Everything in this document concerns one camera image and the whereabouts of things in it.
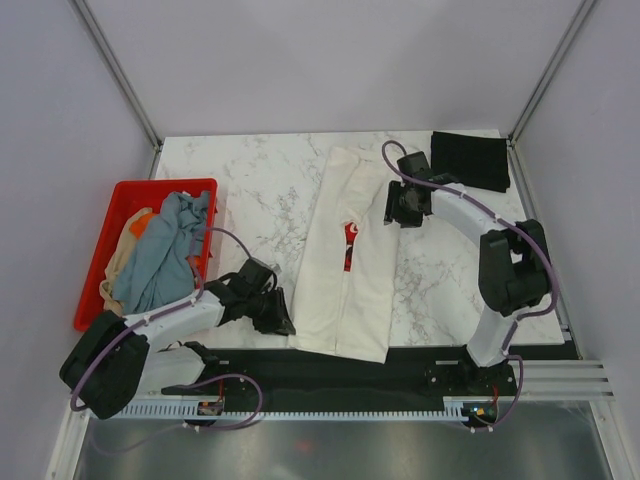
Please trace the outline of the white t-shirt red print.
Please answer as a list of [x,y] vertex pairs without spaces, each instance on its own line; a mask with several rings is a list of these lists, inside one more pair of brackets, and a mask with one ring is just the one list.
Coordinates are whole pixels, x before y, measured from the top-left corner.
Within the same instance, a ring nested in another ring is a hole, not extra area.
[[385,362],[400,234],[384,222],[391,179],[376,154],[331,149],[294,289],[291,347]]

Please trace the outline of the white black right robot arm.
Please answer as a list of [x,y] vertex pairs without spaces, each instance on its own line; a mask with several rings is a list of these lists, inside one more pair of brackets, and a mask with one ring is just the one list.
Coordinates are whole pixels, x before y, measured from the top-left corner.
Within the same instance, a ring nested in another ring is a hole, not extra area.
[[504,362],[520,322],[555,308],[558,285],[542,225],[536,220],[509,222],[453,181],[435,175],[422,151],[404,153],[392,163],[400,177],[389,183],[384,222],[418,228],[435,216],[471,241],[479,252],[478,288],[485,306],[466,344],[469,362],[458,368],[467,392],[483,392],[494,381],[493,366]]

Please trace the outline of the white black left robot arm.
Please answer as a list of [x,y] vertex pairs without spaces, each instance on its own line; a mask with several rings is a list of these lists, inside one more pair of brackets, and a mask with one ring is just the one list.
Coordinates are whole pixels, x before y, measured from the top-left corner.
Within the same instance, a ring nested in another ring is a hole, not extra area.
[[237,272],[200,284],[187,297],[157,309],[121,317],[104,311],[92,322],[63,362],[59,377],[70,388],[74,412],[91,411],[101,420],[120,413],[139,393],[166,387],[208,393],[219,369],[206,349],[188,336],[248,318],[265,335],[296,330],[276,272],[250,258]]

